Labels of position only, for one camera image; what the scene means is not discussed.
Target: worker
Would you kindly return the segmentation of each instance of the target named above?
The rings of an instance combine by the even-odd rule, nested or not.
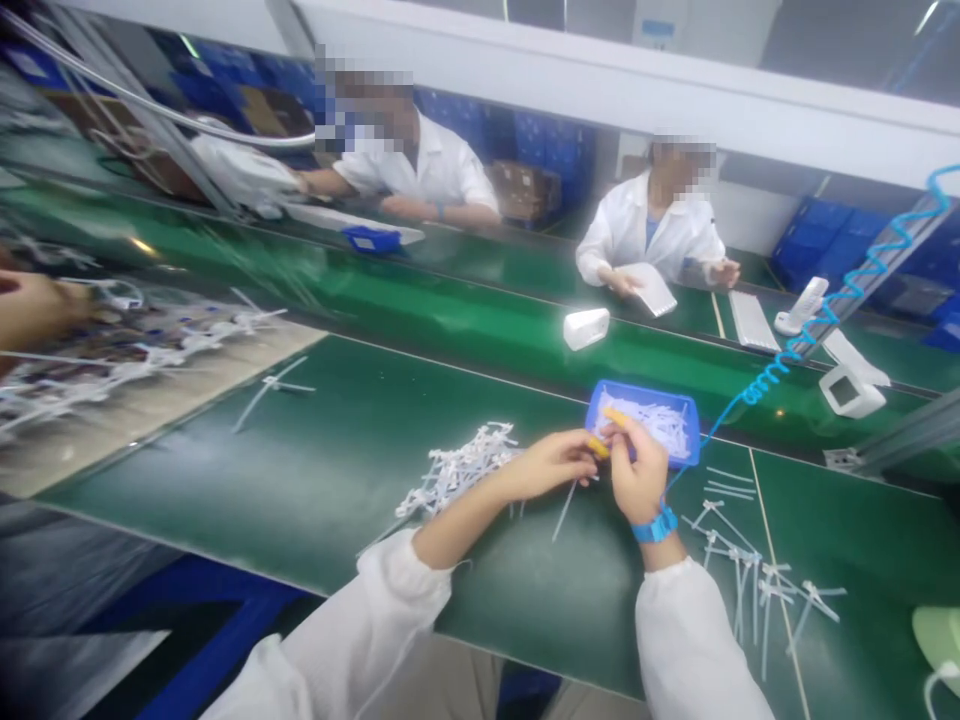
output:
[[[304,192],[335,198],[387,192],[380,209],[403,220],[499,225],[493,185],[470,146],[423,116],[411,86],[378,85],[365,75],[335,73],[337,97],[376,123],[383,139],[356,141],[332,170],[301,173]]]
[[[740,265],[726,258],[709,201],[692,194],[713,157],[707,146],[657,137],[648,151],[649,169],[600,201],[577,248],[583,279],[627,297],[641,283],[618,267],[650,263],[676,282],[685,263],[693,263],[709,284],[732,288]]]
[[[604,433],[616,503],[638,533],[661,513],[667,452],[632,420]],[[582,429],[547,436],[419,530],[367,550],[357,577],[287,638],[273,635],[254,647],[203,720],[493,720],[503,660],[433,635],[434,620],[450,599],[454,568],[504,508],[596,473],[590,438]],[[633,464],[629,445],[637,451]],[[630,532],[626,524],[618,530]],[[717,584],[688,557],[676,531],[641,542],[637,562],[640,556],[646,575],[635,618],[647,705],[565,682],[543,717],[773,720]]]
[[[10,255],[0,253],[0,350],[33,350],[89,318],[89,287],[5,269],[13,266]],[[0,356],[0,377],[16,364]]]

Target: white pipe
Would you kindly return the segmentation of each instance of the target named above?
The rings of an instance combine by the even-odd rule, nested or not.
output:
[[[48,55],[52,55],[54,58],[75,72],[78,72],[84,77],[93,80],[98,85],[102,85],[110,92],[115,93],[136,105],[140,105],[141,107],[146,108],[157,115],[161,115],[162,117],[167,118],[181,127],[190,128],[191,130],[196,130],[197,132],[213,135],[214,137],[223,138],[224,140],[231,140],[243,145],[252,145],[254,147],[261,148],[280,148],[287,150],[305,147],[312,148],[317,142],[316,133],[310,133],[309,135],[301,135],[300,137],[293,138],[268,138],[255,135],[246,135],[244,133],[234,132],[233,130],[224,130],[219,127],[198,122],[197,120],[189,118],[186,115],[181,115],[176,110],[171,110],[168,107],[155,103],[153,100],[141,97],[140,95],[130,92],[126,88],[108,80],[96,71],[87,67],[87,65],[85,65],[79,58],[71,55],[55,42],[47,39],[43,33],[36,30],[32,25],[24,21],[20,16],[14,12],[11,12],[7,8],[0,8],[0,16],[10,23],[10,25],[13,26],[13,28],[20,34],[21,37],[23,37],[24,40],[40,48]]]

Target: blue wristband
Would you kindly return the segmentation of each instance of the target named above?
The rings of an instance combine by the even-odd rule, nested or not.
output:
[[[677,529],[677,516],[668,507],[657,515],[657,519],[647,525],[633,525],[633,536],[644,544],[661,543]]]

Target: white lab coat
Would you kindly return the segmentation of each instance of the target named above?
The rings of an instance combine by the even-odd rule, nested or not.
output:
[[[417,114],[416,172],[406,155],[387,150],[382,142],[363,143],[364,149],[345,152],[333,169],[361,195],[387,191],[445,205],[486,205],[499,212],[493,185],[476,153],[455,132]]]
[[[400,665],[450,598],[451,572],[420,562],[413,533],[401,531],[365,552],[357,577],[282,644],[277,635],[260,641],[202,720],[390,718]],[[648,573],[636,622],[656,720],[773,720],[720,590],[699,564],[687,558]]]
[[[690,195],[675,200],[657,231],[647,238],[647,185],[650,171],[617,185],[600,201],[586,236],[577,247],[577,267],[591,285],[603,285],[601,268],[647,262],[668,281],[676,282],[683,259],[701,263],[723,260],[726,248],[717,235],[713,207]],[[712,273],[707,280],[712,282]]]

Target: white sleeve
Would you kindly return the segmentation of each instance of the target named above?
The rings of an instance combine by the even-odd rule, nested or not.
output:
[[[340,720],[375,700],[450,599],[451,571],[431,570],[414,530],[365,552],[359,574],[283,642],[257,644],[202,720]]]
[[[600,201],[597,214],[587,228],[587,234],[577,246],[577,269],[585,282],[590,285],[603,285],[603,280],[597,277],[602,268],[610,268],[610,257],[613,255],[613,231],[607,220],[607,198]]]
[[[497,195],[493,191],[493,183],[483,171],[480,158],[466,142],[460,149],[459,162],[457,174],[460,179],[460,195],[463,197],[463,202],[466,205],[486,205],[499,215],[500,208],[497,205]]]
[[[333,169],[361,195],[376,195],[386,187],[376,159],[370,153],[345,152],[333,164]]]
[[[658,720],[773,720],[727,620],[720,589],[701,565],[648,573],[637,596],[643,688]]]
[[[703,268],[704,277],[710,284],[714,283],[713,273],[710,268],[713,263],[718,263],[726,257],[727,249],[717,234],[717,224],[713,218],[713,207],[710,203],[704,202],[700,209],[702,214],[701,227],[697,236],[690,245],[687,257],[694,258],[700,262]]]

